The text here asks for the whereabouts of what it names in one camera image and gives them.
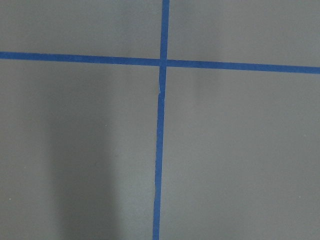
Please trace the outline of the blue tape horizontal strip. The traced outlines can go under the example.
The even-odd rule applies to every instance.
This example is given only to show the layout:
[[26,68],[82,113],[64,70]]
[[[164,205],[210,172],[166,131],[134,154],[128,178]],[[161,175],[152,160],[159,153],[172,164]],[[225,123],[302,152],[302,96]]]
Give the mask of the blue tape horizontal strip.
[[153,58],[54,54],[54,53],[30,53],[30,52],[12,52],[12,51],[2,51],[0,53],[0,58],[2,60],[27,60],[27,61],[47,61],[47,62],[68,62],[68,63],[135,65],[135,66],[152,66],[152,67],[164,66],[164,67],[175,67],[175,68],[299,73],[299,74],[314,74],[314,75],[318,75],[320,73],[320,68],[314,67],[314,66],[153,59]]

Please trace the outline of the blue tape vertical strip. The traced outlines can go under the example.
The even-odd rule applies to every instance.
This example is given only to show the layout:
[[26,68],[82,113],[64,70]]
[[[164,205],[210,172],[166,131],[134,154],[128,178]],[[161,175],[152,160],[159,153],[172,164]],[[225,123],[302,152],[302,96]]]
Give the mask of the blue tape vertical strip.
[[158,91],[158,100],[157,100],[156,152],[155,152],[154,201],[153,201],[153,223],[152,223],[152,239],[153,240],[158,240],[160,238],[169,15],[170,15],[170,1],[163,0],[162,10],[161,10],[161,35],[160,35],[160,55],[159,55],[159,75],[158,75],[159,91]]

